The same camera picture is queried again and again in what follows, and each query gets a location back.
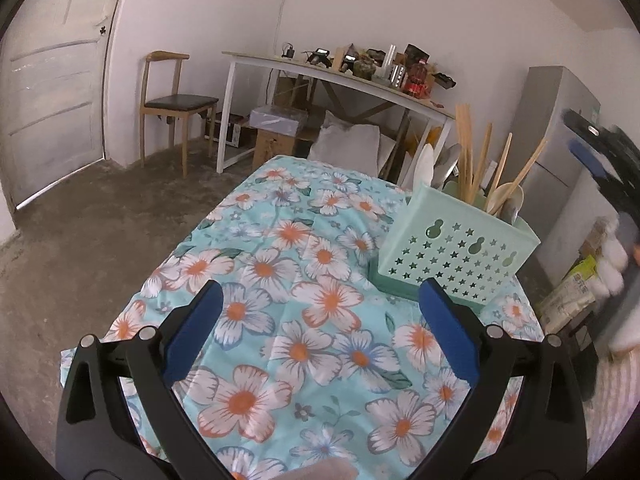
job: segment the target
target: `refrigerator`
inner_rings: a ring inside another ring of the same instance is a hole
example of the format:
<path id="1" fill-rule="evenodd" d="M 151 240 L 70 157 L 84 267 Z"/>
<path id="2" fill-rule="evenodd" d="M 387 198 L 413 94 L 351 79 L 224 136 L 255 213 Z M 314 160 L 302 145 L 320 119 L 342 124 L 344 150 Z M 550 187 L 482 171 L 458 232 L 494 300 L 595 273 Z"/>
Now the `refrigerator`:
<path id="1" fill-rule="evenodd" d="M 547 138 L 544 151 L 522 183 L 525 201 L 520 211 L 542 244 L 583 170 L 567 147 L 575 134 L 562 122 L 566 108 L 598 123 L 600 102 L 569 69 L 564 66 L 530 68 L 511 123 L 513 140 L 500 181 L 514 180 L 540 140 Z"/>

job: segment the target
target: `chair leg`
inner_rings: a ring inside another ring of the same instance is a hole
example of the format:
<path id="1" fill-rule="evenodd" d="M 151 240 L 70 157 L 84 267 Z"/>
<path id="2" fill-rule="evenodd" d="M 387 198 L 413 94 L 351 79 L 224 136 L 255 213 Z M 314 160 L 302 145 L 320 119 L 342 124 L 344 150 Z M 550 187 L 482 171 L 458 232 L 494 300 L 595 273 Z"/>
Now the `chair leg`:
<path id="1" fill-rule="evenodd" d="M 140 161 L 145 167 L 145 114 L 140 114 Z"/>
<path id="2" fill-rule="evenodd" d="M 182 177 L 187 178 L 187 142 L 189 139 L 189 118 L 190 116 L 184 116 L 182 118 Z"/>
<path id="3" fill-rule="evenodd" d="M 216 130 L 216 105 L 213 105 L 209 109 L 209 114 L 209 158 L 213 158 L 213 133 Z"/>
<path id="4" fill-rule="evenodd" d="M 177 117 L 172 117 L 171 124 L 169 124 L 169 148 L 175 147 L 175 121 L 177 120 Z"/>

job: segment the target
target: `white table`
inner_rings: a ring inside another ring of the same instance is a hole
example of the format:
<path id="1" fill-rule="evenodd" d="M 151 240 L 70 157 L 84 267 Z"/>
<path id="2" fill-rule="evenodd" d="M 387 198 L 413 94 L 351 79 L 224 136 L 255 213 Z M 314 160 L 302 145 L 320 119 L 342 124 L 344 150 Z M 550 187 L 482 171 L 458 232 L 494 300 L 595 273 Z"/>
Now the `white table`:
<path id="1" fill-rule="evenodd" d="M 429 101 L 418 100 L 406 94 L 403 94 L 396 89 L 387 88 L 372 81 L 367 81 L 365 79 L 360 79 L 352 75 L 336 72 L 335 70 L 325 68 L 324 66 L 310 65 L 309 63 L 295 61 L 292 59 L 287 59 L 285 57 L 258 56 L 254 54 L 242 54 L 240 52 L 223 52 L 223 54 L 231 56 L 231 65 L 229 66 L 229 75 L 226 79 L 225 101 L 222 107 L 220 132 L 226 132 L 229 124 L 229 113 L 231 112 L 231 99 L 234 93 L 237 64 L 263 66 L 272 70 L 282 70 L 284 72 L 295 73 L 322 81 L 327 81 L 332 84 L 346 86 L 347 88 L 353 88 L 354 90 L 359 90 L 360 92 L 364 92 L 365 94 L 373 95 L 375 97 L 384 99 L 385 101 L 407 108 L 408 110 L 414 111 L 420 115 L 427 117 L 427 125 L 425 127 L 422 138 L 420 139 L 420 144 L 418 145 L 416 156 L 414 156 L 414 160 L 409 167 L 409 171 L 407 171 L 404 176 L 405 182 L 413 177 L 415 163 L 418 159 L 417 155 L 419 155 L 419 153 L 422 151 L 422 148 L 424 147 L 427 139 L 427 134 L 433 126 L 432 122 L 442 124 L 442 133 L 440 134 L 438 142 L 436 143 L 436 147 L 434 148 L 434 154 L 436 157 L 442 150 L 444 142 L 447 139 L 447 136 L 451 131 L 451 127 L 455 122 L 455 117 L 451 113 L 445 111 L 443 108 L 436 108 Z M 275 84 L 271 85 L 271 87 L 268 89 L 267 102 L 273 102 L 274 91 Z M 251 148 L 250 150 L 246 150 L 239 155 L 225 160 L 225 146 L 225 142 L 218 143 L 218 163 L 216 165 L 216 171 L 218 173 L 222 173 L 225 168 L 228 168 L 232 164 L 238 162 L 238 160 L 251 155 L 255 151 L 255 148 Z"/>

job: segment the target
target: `floral tablecloth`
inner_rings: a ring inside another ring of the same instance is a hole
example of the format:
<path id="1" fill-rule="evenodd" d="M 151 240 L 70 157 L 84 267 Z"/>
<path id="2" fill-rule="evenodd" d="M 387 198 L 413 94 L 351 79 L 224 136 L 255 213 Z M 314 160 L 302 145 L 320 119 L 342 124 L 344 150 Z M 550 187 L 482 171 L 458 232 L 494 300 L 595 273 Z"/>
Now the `floral tablecloth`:
<path id="1" fill-rule="evenodd" d="M 270 480 L 329 456 L 360 478 L 405 478 L 468 392 L 416 303 L 366 279 L 402 207 L 382 180 L 278 156 L 226 197 L 135 294 L 104 340 L 132 337 L 188 304 L 208 279 L 225 307 L 175 394 L 225 466 Z M 481 312 L 485 324 L 541 340 L 516 279 Z M 73 351 L 62 353 L 65 381 Z M 511 380 L 478 457 L 494 452 L 520 383 Z M 131 380 L 130 412 L 148 452 L 165 458 Z"/>

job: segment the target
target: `silver bolt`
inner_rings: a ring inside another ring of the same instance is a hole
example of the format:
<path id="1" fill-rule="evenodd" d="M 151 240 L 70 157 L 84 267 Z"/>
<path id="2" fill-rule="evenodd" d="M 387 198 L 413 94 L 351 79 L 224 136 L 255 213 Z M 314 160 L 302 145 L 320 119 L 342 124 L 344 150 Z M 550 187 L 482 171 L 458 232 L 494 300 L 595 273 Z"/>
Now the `silver bolt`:
<path id="1" fill-rule="evenodd" d="M 156 335 L 156 329 L 152 326 L 145 326 L 139 333 L 138 335 L 140 336 L 140 339 L 142 339 L 142 341 L 147 341 L 151 338 L 153 338 L 153 336 Z"/>
<path id="2" fill-rule="evenodd" d="M 489 325 L 486 328 L 486 334 L 492 339 L 500 339 L 504 334 L 504 330 L 497 325 Z"/>
<path id="3" fill-rule="evenodd" d="M 558 348 L 562 344 L 562 340 L 556 334 L 550 335 L 546 338 L 546 340 L 551 346 L 554 346 L 555 348 Z"/>
<path id="4" fill-rule="evenodd" d="M 87 334 L 80 340 L 80 346 L 82 348 L 89 348 L 92 344 L 94 344 L 95 337 L 91 334 Z"/>

